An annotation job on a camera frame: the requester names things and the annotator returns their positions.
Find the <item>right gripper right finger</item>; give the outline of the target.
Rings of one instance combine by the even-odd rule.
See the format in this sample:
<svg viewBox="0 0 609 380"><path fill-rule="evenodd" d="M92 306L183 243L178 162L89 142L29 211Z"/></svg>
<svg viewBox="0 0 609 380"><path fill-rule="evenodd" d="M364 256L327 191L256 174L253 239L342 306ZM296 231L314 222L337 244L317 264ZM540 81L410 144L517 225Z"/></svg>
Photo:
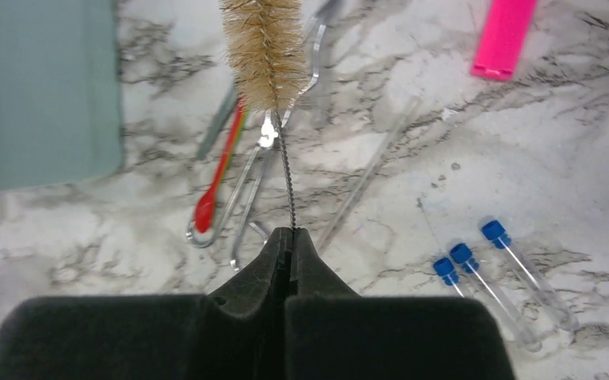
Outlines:
<svg viewBox="0 0 609 380"><path fill-rule="evenodd" d="M472 299L361 297L293 234L298 292L285 303L288 379L512 379L497 323Z"/></svg>

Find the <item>metal tweezers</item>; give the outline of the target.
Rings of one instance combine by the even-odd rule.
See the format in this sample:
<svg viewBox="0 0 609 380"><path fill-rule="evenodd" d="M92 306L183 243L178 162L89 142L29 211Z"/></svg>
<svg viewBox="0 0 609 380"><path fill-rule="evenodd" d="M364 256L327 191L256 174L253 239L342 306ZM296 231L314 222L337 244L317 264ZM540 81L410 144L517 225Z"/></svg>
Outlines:
<svg viewBox="0 0 609 380"><path fill-rule="evenodd" d="M211 123L207 129L207 133L196 152L197 160L204 160L207 157L221 130L226 125L227 120L234 113L237 102L238 91L235 85L232 84L227 90L226 95L216 113L211 118Z"/></svg>

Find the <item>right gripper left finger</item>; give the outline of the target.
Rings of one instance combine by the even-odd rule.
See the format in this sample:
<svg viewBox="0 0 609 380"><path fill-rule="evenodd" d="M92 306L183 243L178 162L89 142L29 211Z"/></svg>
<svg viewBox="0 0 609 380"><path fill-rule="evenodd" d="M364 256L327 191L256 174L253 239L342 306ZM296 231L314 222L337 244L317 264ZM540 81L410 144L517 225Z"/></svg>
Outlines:
<svg viewBox="0 0 609 380"><path fill-rule="evenodd" d="M293 231L211 294L31 298L0 327L0 379L255 375L286 287Z"/></svg>

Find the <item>tan test tube brush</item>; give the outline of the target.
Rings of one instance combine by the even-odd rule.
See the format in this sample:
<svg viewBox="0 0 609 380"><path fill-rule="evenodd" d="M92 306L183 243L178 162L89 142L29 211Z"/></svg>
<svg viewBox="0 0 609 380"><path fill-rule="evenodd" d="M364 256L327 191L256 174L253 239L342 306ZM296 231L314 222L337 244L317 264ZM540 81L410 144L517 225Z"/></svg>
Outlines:
<svg viewBox="0 0 609 380"><path fill-rule="evenodd" d="M305 84L300 1L221 1L227 62L243 103L261 112L279 143L289 208L296 228L295 196L284 137L285 112Z"/></svg>

